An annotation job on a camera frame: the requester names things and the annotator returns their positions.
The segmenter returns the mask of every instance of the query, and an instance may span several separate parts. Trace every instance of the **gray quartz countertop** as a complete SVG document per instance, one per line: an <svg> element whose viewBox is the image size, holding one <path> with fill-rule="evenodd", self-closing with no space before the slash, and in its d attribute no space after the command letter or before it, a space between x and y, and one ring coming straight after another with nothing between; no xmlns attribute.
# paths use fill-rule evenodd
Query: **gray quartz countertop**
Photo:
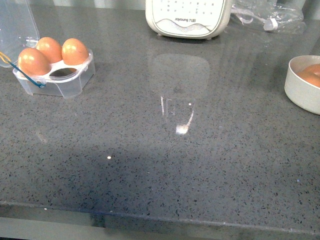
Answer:
<svg viewBox="0 0 320 240"><path fill-rule="evenodd" d="M65 99L0 70L0 204L320 234L320 116L292 103L303 35L230 21L159 37L144 11L31 6L41 37L83 41L96 74Z"/></svg>

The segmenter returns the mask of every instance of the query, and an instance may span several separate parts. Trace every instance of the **bowl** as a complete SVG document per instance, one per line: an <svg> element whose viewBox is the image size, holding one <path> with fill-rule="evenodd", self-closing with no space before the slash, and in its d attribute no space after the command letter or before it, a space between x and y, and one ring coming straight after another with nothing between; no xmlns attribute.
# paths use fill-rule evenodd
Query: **bowl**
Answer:
<svg viewBox="0 0 320 240"><path fill-rule="evenodd" d="M288 98L300 108L320 115L320 87L314 86L297 75L306 67L320 64L320 56L296 56L290 60L284 91Z"/></svg>

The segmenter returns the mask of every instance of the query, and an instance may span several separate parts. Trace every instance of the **kitchen appliance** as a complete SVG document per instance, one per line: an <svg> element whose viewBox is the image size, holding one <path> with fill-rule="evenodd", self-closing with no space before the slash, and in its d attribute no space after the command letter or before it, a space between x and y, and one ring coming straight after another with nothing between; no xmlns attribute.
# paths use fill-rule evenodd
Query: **kitchen appliance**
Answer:
<svg viewBox="0 0 320 240"><path fill-rule="evenodd" d="M233 0L146 0L145 17L159 35L211 39L227 26Z"/></svg>

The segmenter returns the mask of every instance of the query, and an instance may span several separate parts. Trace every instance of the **brown egg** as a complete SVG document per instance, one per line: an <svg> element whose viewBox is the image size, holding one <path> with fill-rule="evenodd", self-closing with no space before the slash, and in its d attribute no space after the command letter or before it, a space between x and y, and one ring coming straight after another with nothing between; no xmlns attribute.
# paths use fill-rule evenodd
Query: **brown egg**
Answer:
<svg viewBox="0 0 320 240"><path fill-rule="evenodd" d="M51 37L46 36L41 38L36 44L35 48L42 52L51 64L62 60L62 47Z"/></svg>
<svg viewBox="0 0 320 240"><path fill-rule="evenodd" d="M311 66L308 66L303 70L303 72L311 72L320 76L320 64L313 64Z"/></svg>
<svg viewBox="0 0 320 240"><path fill-rule="evenodd" d="M50 72L49 60L38 49L25 48L18 57L18 67L29 76L42 76Z"/></svg>
<svg viewBox="0 0 320 240"><path fill-rule="evenodd" d="M78 39L70 38L62 45L62 59L67 65L79 65L89 57L87 47Z"/></svg>
<svg viewBox="0 0 320 240"><path fill-rule="evenodd" d="M301 71L297 73L297 75L303 80L305 80L306 82L320 88L320 77L314 74L313 72Z"/></svg>

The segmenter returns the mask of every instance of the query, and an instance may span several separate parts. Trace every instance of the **clear plastic bag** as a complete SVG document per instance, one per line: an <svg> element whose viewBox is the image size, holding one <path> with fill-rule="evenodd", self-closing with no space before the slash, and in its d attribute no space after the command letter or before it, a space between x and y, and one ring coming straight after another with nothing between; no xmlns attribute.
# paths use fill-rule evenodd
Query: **clear plastic bag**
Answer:
<svg viewBox="0 0 320 240"><path fill-rule="evenodd" d="M272 0L236 0L231 13L232 19L261 31L302 34L306 27L301 9Z"/></svg>

